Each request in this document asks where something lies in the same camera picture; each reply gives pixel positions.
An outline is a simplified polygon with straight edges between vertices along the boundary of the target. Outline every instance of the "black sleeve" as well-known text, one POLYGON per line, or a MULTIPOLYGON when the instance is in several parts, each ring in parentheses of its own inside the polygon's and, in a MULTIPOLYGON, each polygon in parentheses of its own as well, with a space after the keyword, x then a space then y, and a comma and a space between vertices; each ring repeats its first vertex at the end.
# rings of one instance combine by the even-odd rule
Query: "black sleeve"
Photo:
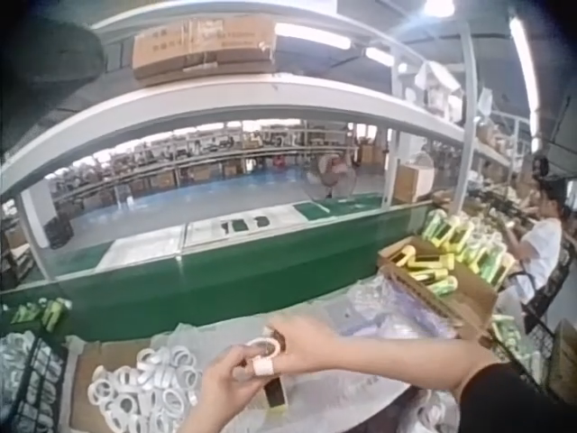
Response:
POLYGON ((494 364, 465 386, 459 433, 574 431, 572 413, 524 383, 509 366, 494 364))

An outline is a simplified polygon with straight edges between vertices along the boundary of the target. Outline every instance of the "white shirt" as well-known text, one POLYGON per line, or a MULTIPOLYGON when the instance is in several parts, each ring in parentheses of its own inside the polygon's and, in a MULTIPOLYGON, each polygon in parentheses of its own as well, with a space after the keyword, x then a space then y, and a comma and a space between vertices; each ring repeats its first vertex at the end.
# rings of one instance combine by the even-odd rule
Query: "white shirt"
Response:
MULTIPOLYGON (((521 242, 527 242, 537 252, 536 258, 522 262, 525 271, 533 276, 537 289, 541 289, 546 285, 547 280, 549 280, 555 266, 559 262, 562 237, 561 221, 557 218, 547 218, 538 221, 521 238, 521 242)), ((523 303, 528 303, 535 296, 535 289, 527 276, 518 276, 517 284, 515 285, 523 303)))

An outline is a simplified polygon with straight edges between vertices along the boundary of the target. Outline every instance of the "worker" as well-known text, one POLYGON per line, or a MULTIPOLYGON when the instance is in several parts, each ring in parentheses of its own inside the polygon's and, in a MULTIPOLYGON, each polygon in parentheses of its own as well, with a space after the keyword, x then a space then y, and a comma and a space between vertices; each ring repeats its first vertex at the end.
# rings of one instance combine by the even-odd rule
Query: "worker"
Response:
POLYGON ((541 219, 520 240, 501 220, 504 240, 518 260, 518 268, 511 273, 507 288, 499 294, 497 308, 513 316, 521 328, 524 320, 520 304, 527 304, 536 291, 546 285, 559 261, 562 221, 568 217, 569 210, 564 204, 566 196, 564 180, 540 180, 538 215, 541 219))
MULTIPOLYGON (((460 405, 461 433, 577 431, 577 410, 537 393, 474 342, 344 337, 306 317, 276 317, 269 326, 286 342, 286 351, 271 360, 274 374, 345 370, 447 390, 460 405)), ((257 350, 235 347, 205 370, 198 405, 179 433, 218 433, 243 410, 267 382, 254 376, 257 350), (235 379, 238 370, 247 380, 235 379)))

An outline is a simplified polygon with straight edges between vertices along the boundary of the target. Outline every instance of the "electric fan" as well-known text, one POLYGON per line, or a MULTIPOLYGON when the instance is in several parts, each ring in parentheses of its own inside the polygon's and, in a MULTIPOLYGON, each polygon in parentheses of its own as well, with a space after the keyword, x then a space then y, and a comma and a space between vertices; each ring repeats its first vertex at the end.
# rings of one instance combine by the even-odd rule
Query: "electric fan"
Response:
POLYGON ((357 181, 350 160, 336 153, 313 158, 304 167, 303 173, 305 192, 313 200, 348 198, 357 181))

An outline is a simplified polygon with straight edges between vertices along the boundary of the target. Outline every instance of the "hand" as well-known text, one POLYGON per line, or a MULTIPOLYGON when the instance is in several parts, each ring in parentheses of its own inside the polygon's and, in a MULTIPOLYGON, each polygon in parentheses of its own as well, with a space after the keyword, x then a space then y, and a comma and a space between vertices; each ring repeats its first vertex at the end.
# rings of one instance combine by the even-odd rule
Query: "hand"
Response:
POLYGON ((269 327, 285 338, 286 350, 272 358, 276 374, 314 373, 335 368, 341 337, 325 323, 307 317, 278 316, 269 327))
POLYGON ((255 378, 247 363, 264 355, 262 347, 239 345, 216 358, 203 373, 198 405, 180 433, 217 433, 238 415, 270 379, 255 378), (245 381, 235 379, 242 373, 245 381))

